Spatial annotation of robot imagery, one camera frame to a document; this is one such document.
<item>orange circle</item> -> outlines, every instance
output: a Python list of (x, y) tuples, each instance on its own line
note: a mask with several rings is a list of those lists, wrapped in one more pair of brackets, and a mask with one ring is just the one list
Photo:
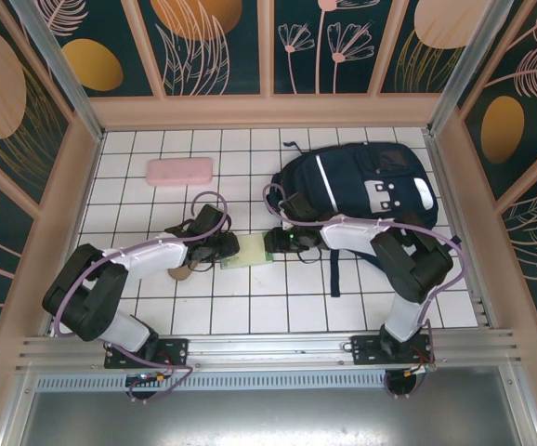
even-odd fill
[(490, 163), (501, 164), (514, 154), (525, 128), (525, 113), (509, 96), (493, 100), (483, 116), (481, 149)]
[(242, 0), (151, 0), (151, 6), (169, 31), (188, 40), (216, 38), (212, 17), (227, 34), (242, 16)]

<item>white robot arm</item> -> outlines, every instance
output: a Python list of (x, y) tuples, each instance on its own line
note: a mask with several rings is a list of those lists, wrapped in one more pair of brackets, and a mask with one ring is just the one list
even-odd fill
[[(428, 293), (442, 283), (452, 268), (448, 249), (423, 234), (403, 233), (368, 220), (345, 221), (341, 216), (308, 231), (326, 248), (376, 255), (381, 262), (396, 292), (381, 329), (381, 347), (394, 356), (419, 331)], [(160, 235), (159, 242), (152, 245), (126, 250), (129, 254), (123, 254), (122, 249), (99, 251), (91, 245), (80, 246), (48, 290), (43, 306), (56, 314), (62, 297), (81, 272), (102, 256), (114, 255), (97, 277), (89, 278), (97, 279), (91, 289), (79, 287), (61, 320), (85, 341), (98, 338), (149, 359), (155, 353), (151, 338), (158, 335), (144, 322), (117, 309), (122, 291), (127, 283), (153, 272), (181, 267), (189, 258), (189, 249), (192, 248), (179, 238), (171, 239), (167, 234)]]

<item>backpack pocket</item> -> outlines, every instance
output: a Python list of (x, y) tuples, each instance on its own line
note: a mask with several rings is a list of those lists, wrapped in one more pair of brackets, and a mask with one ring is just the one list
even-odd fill
[(366, 216), (368, 194), (363, 188), (361, 171), (355, 163), (355, 150), (341, 148), (317, 155), (316, 164), (330, 189), (334, 210), (346, 216)]
[(384, 177), (409, 177), (414, 175), (406, 149), (399, 144), (374, 144), (355, 151), (355, 159), (366, 179)]

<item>metal vent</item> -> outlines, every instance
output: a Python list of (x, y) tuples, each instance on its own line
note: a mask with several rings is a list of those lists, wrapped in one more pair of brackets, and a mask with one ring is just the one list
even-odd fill
[[(127, 374), (43, 375), (37, 383), (37, 392), (112, 392), (126, 391)], [(164, 389), (178, 380), (170, 378), (162, 383), (148, 383), (135, 391), (151, 388)], [(177, 390), (271, 390), (307, 388), (381, 387), (383, 371), (341, 372), (283, 372), (283, 373), (198, 373), (187, 379)]]

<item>metal rail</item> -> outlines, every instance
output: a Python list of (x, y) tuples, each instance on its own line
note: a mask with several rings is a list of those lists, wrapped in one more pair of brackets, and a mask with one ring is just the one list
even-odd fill
[[(405, 368), (408, 364), (356, 366), (348, 350), (352, 335), (378, 332), (328, 334), (256, 334), (189, 336), (188, 364), (196, 372), (268, 372), (300, 370), (351, 370)], [(506, 365), (519, 361), (509, 330), (434, 330), (439, 367)], [(100, 342), (78, 338), (35, 337), (25, 340), (16, 362), (19, 374), (112, 374), (103, 368)], [(137, 369), (131, 372), (143, 372)]]

